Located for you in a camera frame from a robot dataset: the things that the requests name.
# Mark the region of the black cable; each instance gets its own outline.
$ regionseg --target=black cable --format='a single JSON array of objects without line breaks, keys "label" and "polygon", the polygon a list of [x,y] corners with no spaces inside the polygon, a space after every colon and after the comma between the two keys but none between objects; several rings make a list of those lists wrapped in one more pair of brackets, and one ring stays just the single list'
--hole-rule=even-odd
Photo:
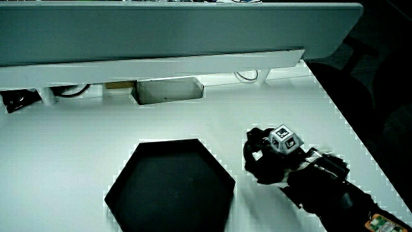
[{"label": "black cable", "polygon": [[85,85],[85,87],[81,91],[79,91],[77,93],[72,93],[72,94],[55,93],[55,96],[58,96],[58,97],[77,97],[80,94],[84,93],[89,87],[90,87],[90,84],[87,84],[87,85]]},{"label": "black cable", "polygon": [[232,2],[234,2],[234,3],[261,3],[262,0],[258,0],[258,1],[243,1],[243,0],[235,1],[235,0],[232,0]]},{"label": "black cable", "polygon": [[253,79],[246,78],[246,77],[240,75],[239,72],[235,72],[235,75],[238,74],[242,79],[244,79],[244,80],[246,80],[246,81],[256,81],[256,80],[258,79],[258,77],[259,77],[259,72],[258,72],[257,70],[255,70],[255,72],[256,72],[256,76],[255,76],[255,78],[253,78]]}]

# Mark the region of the black chair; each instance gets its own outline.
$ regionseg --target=black chair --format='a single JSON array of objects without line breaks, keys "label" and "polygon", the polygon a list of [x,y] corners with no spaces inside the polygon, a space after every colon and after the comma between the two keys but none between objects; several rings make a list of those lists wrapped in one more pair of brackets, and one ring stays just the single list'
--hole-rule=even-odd
[{"label": "black chair", "polygon": [[351,76],[351,71],[363,55],[378,57],[379,53],[376,49],[351,37],[345,38],[343,43],[351,46],[354,51],[343,69],[339,70],[317,62],[307,62],[307,65],[350,126],[365,143],[378,133],[377,118],[370,92],[365,85]]},{"label": "black chair", "polygon": [[412,102],[412,92],[408,79],[411,76],[408,59],[411,49],[399,48],[380,64],[373,79],[373,97],[377,130],[384,129],[389,116],[400,107]]}]

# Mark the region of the chair backrest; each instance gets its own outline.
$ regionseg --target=chair backrest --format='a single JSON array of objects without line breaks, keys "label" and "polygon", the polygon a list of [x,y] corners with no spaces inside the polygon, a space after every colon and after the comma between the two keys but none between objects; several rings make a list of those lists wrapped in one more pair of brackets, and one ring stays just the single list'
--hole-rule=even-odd
[{"label": "chair backrest", "polygon": [[382,128],[391,113],[412,102],[408,56],[409,49],[395,50],[380,64],[373,79],[375,111]]}]

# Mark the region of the floor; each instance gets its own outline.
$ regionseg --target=floor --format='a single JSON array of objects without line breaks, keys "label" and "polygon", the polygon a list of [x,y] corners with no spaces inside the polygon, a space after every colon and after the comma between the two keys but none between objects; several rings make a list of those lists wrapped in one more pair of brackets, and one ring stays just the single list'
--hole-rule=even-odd
[{"label": "floor", "polygon": [[[401,16],[385,0],[366,0],[361,3],[365,7],[364,15],[350,32],[350,36],[377,49],[379,57],[362,57],[351,74],[372,95],[373,76],[379,64],[392,51],[410,43],[406,33],[411,31],[412,22]],[[342,44],[330,57],[315,61],[341,69],[352,52],[348,45]],[[390,115],[382,135],[372,141],[369,151],[409,209],[412,209],[412,188],[409,187],[412,179],[412,172],[409,170],[411,147],[412,104],[407,104]]]}]

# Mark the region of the small box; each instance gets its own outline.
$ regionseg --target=small box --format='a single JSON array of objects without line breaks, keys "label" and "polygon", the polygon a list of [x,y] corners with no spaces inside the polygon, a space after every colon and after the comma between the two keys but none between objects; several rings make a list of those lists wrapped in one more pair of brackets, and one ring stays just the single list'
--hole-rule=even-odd
[{"label": "small box", "polygon": [[137,81],[131,95],[139,104],[154,104],[203,97],[204,86],[195,77]]},{"label": "small box", "polygon": [[118,81],[118,82],[104,83],[104,86],[107,89],[132,88],[134,85],[135,85],[134,81]]}]

